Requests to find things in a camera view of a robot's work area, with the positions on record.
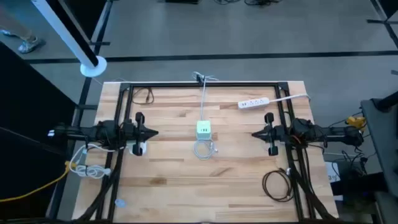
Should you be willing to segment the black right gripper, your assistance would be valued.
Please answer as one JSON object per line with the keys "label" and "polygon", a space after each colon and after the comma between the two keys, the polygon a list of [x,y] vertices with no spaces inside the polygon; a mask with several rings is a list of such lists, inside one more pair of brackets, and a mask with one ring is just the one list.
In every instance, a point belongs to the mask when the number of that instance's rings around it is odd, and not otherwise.
{"label": "black right gripper", "polygon": [[251,134],[252,137],[256,139],[260,139],[262,141],[267,141],[270,143],[270,147],[268,148],[268,153],[270,156],[277,156],[279,154],[278,147],[275,144],[275,141],[279,141],[282,144],[287,144],[287,135],[285,134],[284,125],[273,126],[274,122],[274,114],[266,113],[264,116],[264,120],[266,122],[266,127],[260,131],[256,131]]}

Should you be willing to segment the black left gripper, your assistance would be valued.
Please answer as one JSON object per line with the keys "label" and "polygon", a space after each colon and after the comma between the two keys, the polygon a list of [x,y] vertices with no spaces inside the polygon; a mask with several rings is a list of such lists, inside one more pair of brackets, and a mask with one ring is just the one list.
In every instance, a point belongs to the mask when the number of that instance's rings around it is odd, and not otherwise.
{"label": "black left gripper", "polygon": [[141,147],[141,143],[144,142],[143,137],[144,139],[150,139],[159,133],[154,129],[144,128],[144,132],[147,133],[144,135],[142,130],[144,120],[144,115],[141,112],[137,112],[134,121],[129,119],[123,122],[124,144],[129,148],[131,154],[135,156],[143,155],[143,149]]}

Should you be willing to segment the mint green cube outlet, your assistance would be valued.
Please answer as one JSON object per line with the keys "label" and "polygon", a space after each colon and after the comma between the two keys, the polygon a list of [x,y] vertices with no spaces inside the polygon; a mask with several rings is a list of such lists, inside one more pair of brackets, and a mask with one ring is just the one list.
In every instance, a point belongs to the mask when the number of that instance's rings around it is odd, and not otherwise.
{"label": "mint green cube outlet", "polygon": [[209,120],[197,121],[196,126],[197,140],[208,141],[211,139],[211,123]]}

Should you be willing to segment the white labelled box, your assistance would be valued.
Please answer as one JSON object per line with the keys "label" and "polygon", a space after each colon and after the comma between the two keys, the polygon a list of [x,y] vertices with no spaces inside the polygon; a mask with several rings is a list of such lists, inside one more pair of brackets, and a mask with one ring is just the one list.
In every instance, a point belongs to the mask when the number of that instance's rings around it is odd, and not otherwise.
{"label": "white labelled box", "polygon": [[338,165],[335,162],[326,162],[326,171],[330,183],[340,181]]}

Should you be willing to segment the yellow connector plug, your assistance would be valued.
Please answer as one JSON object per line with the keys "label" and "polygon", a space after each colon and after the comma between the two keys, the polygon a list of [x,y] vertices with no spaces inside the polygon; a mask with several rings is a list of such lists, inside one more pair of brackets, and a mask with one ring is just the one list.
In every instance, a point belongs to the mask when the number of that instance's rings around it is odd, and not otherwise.
{"label": "yellow connector plug", "polygon": [[363,132],[365,130],[365,127],[366,127],[366,118],[363,117],[363,116],[359,116],[359,117],[349,116],[346,119],[345,123],[350,125],[350,126],[354,126],[358,130]]}

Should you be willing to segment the grey side table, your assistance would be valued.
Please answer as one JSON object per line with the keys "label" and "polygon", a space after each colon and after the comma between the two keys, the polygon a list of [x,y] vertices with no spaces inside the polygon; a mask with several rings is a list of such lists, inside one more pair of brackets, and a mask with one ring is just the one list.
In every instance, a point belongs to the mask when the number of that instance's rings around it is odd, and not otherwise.
{"label": "grey side table", "polygon": [[382,169],[386,190],[378,189],[384,224],[398,224],[398,91],[361,101],[361,109]]}

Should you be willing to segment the black partition panel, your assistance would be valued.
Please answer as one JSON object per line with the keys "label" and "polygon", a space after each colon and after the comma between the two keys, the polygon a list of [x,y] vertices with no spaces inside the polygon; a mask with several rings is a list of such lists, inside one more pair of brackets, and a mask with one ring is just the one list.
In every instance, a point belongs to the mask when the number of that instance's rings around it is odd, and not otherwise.
{"label": "black partition panel", "polygon": [[66,140],[47,135],[74,112],[69,97],[0,42],[0,222],[46,216],[67,150]]}

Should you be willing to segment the white pole with round base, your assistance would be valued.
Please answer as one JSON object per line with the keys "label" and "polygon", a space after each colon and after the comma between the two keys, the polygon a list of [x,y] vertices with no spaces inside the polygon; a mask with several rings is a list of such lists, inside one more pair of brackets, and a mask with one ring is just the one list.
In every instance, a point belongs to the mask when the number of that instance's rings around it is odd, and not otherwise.
{"label": "white pole with round base", "polygon": [[80,61],[83,76],[94,78],[106,70],[105,58],[91,50],[59,0],[32,0],[32,3]]}

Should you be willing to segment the person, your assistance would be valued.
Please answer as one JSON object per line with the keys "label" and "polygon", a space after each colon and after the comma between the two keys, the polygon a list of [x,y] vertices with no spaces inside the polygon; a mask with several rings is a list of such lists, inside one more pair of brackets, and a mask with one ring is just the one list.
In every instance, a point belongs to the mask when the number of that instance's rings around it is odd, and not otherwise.
{"label": "person", "polygon": [[22,54],[33,52],[36,48],[44,45],[45,41],[38,38],[30,29],[21,24],[0,6],[0,33],[9,37],[17,37],[22,40],[18,51]]}

